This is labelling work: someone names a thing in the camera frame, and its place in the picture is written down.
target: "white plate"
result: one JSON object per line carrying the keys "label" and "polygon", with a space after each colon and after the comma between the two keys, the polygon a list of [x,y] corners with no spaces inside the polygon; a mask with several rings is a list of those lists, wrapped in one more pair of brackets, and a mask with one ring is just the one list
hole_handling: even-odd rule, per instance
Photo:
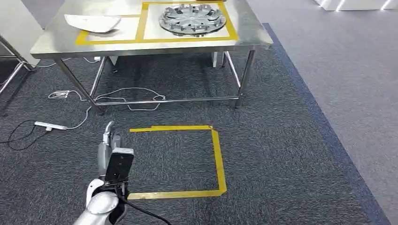
{"label": "white plate", "polygon": [[69,25],[95,33],[109,32],[121,19],[120,16],[112,15],[65,15]]}

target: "white cable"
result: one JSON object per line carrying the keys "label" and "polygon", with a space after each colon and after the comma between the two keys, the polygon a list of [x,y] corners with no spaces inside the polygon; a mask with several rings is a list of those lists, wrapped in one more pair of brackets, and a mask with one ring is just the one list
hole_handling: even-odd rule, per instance
{"label": "white cable", "polygon": [[96,63],[98,61],[89,61],[86,57],[83,57],[83,59],[85,59],[88,63]]}
{"label": "white cable", "polygon": [[[110,92],[110,93],[107,93],[107,94],[98,95],[98,96],[94,99],[94,101],[107,98],[107,99],[122,99],[124,102],[127,102],[127,99],[125,99],[125,98],[123,98],[123,97],[118,97],[118,98],[117,98],[117,97],[106,97],[106,95],[111,95],[111,94],[114,94],[114,93],[119,92],[119,91],[121,91],[121,90],[130,90],[130,89],[147,90],[147,91],[150,91],[150,92],[152,92],[152,93],[154,93],[154,94],[156,95],[155,97],[152,98],[153,100],[156,100],[157,97],[161,97],[162,100],[166,100],[166,96],[161,95],[161,94],[159,94],[158,92],[156,92],[156,91],[154,91],[154,90],[151,90],[151,89],[148,89],[148,88],[136,88],[136,87],[134,87],[134,88],[120,88],[120,89],[114,90],[114,91],[112,91],[112,92]],[[80,101],[87,101],[87,100],[83,99],[82,96],[80,95],[80,93],[77,92],[77,91],[75,91],[75,90],[68,90],[67,93],[71,93],[71,92],[76,93],[76,94],[79,96]],[[61,93],[61,92],[57,92],[57,91],[56,91],[56,92],[53,92],[53,93],[49,94],[49,95],[48,95],[48,98],[49,98],[49,99],[53,99],[53,98],[57,98],[57,97],[59,97],[59,96],[61,96],[61,95],[65,95],[65,92]],[[127,105],[127,107],[129,108],[130,111],[154,111],[154,110],[157,110],[159,106],[160,106],[160,103],[158,103],[157,106],[156,106],[155,108],[153,108],[153,109],[132,109],[129,105]],[[86,110],[86,116],[85,116],[84,120],[83,120],[81,123],[79,123],[77,126],[72,127],[72,128],[71,128],[71,127],[68,127],[67,129],[68,129],[68,130],[72,130],[72,129],[79,128],[81,125],[83,125],[84,122],[86,122],[86,120],[87,120],[87,118],[88,118],[88,112],[90,111],[90,109],[91,109],[91,106]]]}
{"label": "white cable", "polygon": [[[86,57],[83,57],[83,59],[85,59],[85,60],[86,60],[87,62],[89,62],[89,63],[97,63],[97,62],[98,62],[98,61],[90,61],[90,60],[88,60]],[[23,63],[29,64],[29,65],[31,65],[31,66],[41,67],[41,68],[52,67],[52,66],[55,66],[55,65],[56,65],[56,63],[53,63],[53,64],[50,64],[50,65],[39,66],[39,65],[34,65],[34,64],[27,63],[27,62],[23,62]]]}
{"label": "white cable", "polygon": [[39,66],[39,65],[36,65],[37,67],[43,67],[43,68],[46,68],[46,67],[52,67],[52,66],[54,66],[56,63],[53,63],[53,64],[51,64],[51,65],[46,65],[46,66]]}

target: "white power strip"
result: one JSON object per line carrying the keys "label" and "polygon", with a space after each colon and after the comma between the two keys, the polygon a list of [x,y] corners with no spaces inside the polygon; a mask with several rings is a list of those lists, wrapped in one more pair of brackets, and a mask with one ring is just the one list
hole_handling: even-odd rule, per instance
{"label": "white power strip", "polygon": [[53,129],[58,129],[58,130],[68,129],[65,126],[55,125],[55,124],[51,124],[51,123],[43,123],[43,122],[38,122],[38,121],[35,122],[35,125],[45,127],[46,131],[52,131]]}

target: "yellow tape outline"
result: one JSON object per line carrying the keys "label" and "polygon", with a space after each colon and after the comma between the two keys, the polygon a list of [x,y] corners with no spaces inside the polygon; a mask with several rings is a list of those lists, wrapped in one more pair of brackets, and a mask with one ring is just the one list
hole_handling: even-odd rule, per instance
{"label": "yellow tape outline", "polygon": [[[184,37],[175,39],[144,39],[144,32],[146,21],[148,17],[149,4],[198,4],[198,3],[215,3],[218,8],[222,11],[222,14],[227,19],[225,27],[229,33],[228,37]],[[121,17],[139,17],[137,33],[134,40],[104,40],[104,41],[88,41],[87,37],[90,34],[89,31],[82,30],[77,35],[76,45],[109,45],[109,44],[138,44],[138,43],[169,43],[169,42],[188,42],[188,41],[230,41],[239,40],[239,36],[230,22],[230,16],[225,8],[223,1],[165,1],[165,2],[143,2],[141,14],[139,15],[122,15]]]}
{"label": "yellow tape outline", "polygon": [[149,193],[131,193],[130,200],[136,199],[160,199],[160,198],[197,198],[197,197],[215,197],[221,196],[227,191],[225,181],[224,165],[222,163],[220,139],[218,132],[212,126],[151,126],[149,128],[132,128],[130,132],[149,132],[149,131],[171,131],[171,130],[210,130],[213,141],[215,168],[217,173],[218,190],[201,191],[170,191],[170,192],[149,192]]}

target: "table top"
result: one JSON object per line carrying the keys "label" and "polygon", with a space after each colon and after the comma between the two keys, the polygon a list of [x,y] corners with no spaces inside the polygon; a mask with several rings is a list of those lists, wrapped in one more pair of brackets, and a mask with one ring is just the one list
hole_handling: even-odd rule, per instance
{"label": "table top", "polygon": [[[227,17],[221,30],[202,37],[176,36],[162,29],[159,17],[166,7],[206,3]],[[114,31],[90,33],[68,25],[64,15],[121,15]],[[31,54],[37,59],[146,55],[251,50],[269,48],[272,39],[246,0],[66,0],[47,26]]]}

